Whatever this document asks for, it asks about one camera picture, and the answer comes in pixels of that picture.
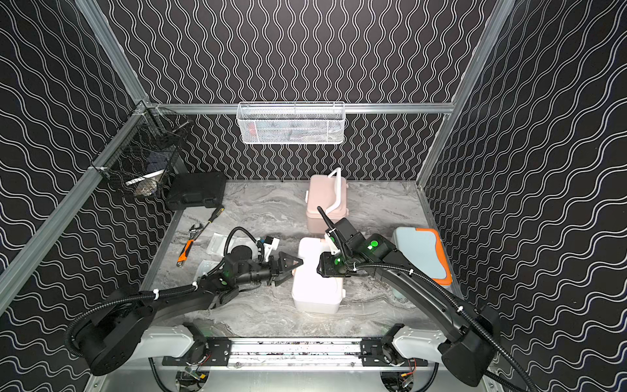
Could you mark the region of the white first aid box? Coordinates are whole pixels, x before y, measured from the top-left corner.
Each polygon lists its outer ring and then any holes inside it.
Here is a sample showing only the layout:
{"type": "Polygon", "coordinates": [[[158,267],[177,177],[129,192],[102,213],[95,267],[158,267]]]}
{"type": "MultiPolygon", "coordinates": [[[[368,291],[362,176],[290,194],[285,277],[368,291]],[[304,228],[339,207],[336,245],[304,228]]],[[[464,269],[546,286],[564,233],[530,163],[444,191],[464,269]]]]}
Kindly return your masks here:
{"type": "Polygon", "coordinates": [[[324,278],[317,272],[320,256],[330,251],[324,239],[300,240],[298,257],[304,264],[294,270],[292,284],[292,299],[300,312],[334,315],[346,296],[342,278],[324,278]]]}

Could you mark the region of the pink first aid box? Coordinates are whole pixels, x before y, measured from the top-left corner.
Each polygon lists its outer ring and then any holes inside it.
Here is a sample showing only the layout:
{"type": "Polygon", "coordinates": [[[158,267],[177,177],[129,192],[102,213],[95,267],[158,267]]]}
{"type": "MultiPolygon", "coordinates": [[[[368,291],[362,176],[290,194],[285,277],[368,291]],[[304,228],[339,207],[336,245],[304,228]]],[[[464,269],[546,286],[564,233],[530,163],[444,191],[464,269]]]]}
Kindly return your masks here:
{"type": "Polygon", "coordinates": [[[306,225],[312,235],[323,235],[328,228],[321,207],[327,217],[336,223],[349,215],[348,183],[342,175],[342,169],[336,168],[328,175],[314,175],[310,178],[310,187],[306,193],[306,225]]]}

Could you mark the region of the light blue first aid box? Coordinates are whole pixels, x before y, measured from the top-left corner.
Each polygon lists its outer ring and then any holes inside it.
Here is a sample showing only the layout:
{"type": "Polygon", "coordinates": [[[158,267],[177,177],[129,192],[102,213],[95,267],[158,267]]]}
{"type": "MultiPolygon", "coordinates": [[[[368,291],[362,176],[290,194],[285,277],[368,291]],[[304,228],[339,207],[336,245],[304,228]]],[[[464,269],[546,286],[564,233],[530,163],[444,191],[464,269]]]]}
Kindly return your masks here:
{"type": "Polygon", "coordinates": [[[435,229],[398,227],[393,243],[410,263],[447,290],[452,286],[452,273],[435,229]]]}

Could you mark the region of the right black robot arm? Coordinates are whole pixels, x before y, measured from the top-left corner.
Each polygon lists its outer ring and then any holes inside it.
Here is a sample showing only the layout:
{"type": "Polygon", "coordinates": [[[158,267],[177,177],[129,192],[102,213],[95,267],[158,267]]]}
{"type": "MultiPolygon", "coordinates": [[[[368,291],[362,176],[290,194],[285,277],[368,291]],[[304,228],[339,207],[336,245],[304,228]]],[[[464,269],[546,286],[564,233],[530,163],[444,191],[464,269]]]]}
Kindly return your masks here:
{"type": "Polygon", "coordinates": [[[333,222],[324,208],[317,208],[327,226],[326,235],[338,249],[336,255],[324,253],[318,274],[325,278],[369,274],[400,292],[421,309],[444,335],[436,346],[436,360],[455,378],[477,386],[488,377],[511,390],[519,387],[489,371],[491,361],[500,355],[524,382],[525,391],[537,385],[522,365],[501,344],[501,319],[485,305],[477,309],[449,292],[421,271],[387,238],[379,234],[365,238],[345,218],[333,222]]]}

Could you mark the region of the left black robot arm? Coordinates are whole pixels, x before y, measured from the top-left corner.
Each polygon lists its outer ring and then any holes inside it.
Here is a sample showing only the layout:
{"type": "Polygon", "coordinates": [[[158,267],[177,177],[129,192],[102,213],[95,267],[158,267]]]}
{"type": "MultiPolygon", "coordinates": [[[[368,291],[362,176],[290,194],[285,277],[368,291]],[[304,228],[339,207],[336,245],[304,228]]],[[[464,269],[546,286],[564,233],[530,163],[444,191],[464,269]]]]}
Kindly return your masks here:
{"type": "Polygon", "coordinates": [[[254,250],[231,247],[232,239],[225,240],[218,265],[191,284],[152,292],[119,289],[83,312],[64,332],[65,349],[84,359],[93,375],[109,374],[132,360],[153,323],[226,305],[244,284],[279,286],[304,264],[296,256],[274,253],[274,237],[253,239],[254,250]]]}

